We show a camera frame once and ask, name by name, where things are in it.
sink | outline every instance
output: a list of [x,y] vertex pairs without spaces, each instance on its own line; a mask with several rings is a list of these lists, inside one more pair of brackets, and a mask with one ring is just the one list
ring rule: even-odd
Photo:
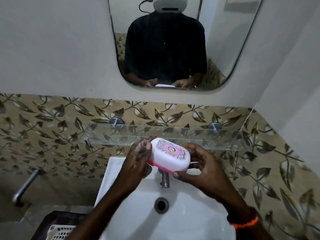
[[[116,179],[124,157],[110,157],[95,205]],[[199,174],[198,169],[188,173]],[[183,183],[172,175],[170,188],[161,188],[161,174],[157,167],[142,179],[138,188],[126,198],[113,215],[101,240],[232,240],[234,227],[227,221],[222,204],[207,197],[197,188]],[[158,198],[169,205],[159,214],[155,206]]]

pink and white soap case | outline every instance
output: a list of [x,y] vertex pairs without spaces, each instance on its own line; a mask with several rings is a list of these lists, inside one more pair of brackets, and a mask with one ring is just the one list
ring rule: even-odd
[[187,149],[162,138],[152,140],[151,144],[152,154],[148,164],[169,173],[188,169],[190,153]]

orange thread wristband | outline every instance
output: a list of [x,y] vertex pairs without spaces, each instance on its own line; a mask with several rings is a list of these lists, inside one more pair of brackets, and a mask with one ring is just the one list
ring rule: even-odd
[[231,225],[234,226],[235,230],[239,229],[239,228],[246,228],[246,227],[251,227],[254,226],[255,224],[257,224],[258,222],[258,217],[256,216],[252,221],[246,223],[246,224],[234,224],[232,223]]

black cable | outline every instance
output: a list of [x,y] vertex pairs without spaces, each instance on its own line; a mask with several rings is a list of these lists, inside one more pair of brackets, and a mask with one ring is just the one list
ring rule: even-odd
[[[144,0],[144,1],[142,1],[142,3],[146,3],[146,2],[150,2],[150,0]],[[141,6],[142,3],[139,4],[139,10],[140,10],[141,12],[145,12],[145,13],[149,13],[149,14],[150,14],[151,12],[146,12],[146,11],[142,11],[142,10],[141,10],[140,6]]]

hand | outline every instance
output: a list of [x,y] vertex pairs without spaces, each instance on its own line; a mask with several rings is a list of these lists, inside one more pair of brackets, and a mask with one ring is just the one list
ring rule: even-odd
[[185,143],[182,146],[190,152],[191,162],[194,162],[189,168],[197,168],[201,174],[190,175],[177,171],[173,173],[176,179],[197,187],[207,196],[222,203],[227,210],[248,207],[212,154],[197,144]]
[[193,77],[189,77],[188,79],[181,79],[181,80],[175,81],[172,85],[177,88],[190,88],[191,89],[196,85],[196,83],[195,83]]
[[144,86],[145,87],[154,87],[155,85],[157,85],[157,83],[158,83],[158,79],[154,78],[154,79],[146,80],[144,82]]
[[150,141],[155,138],[156,136],[150,136],[131,146],[122,168],[110,189],[119,190],[127,197],[138,187],[146,172],[147,161],[151,156],[152,145]]

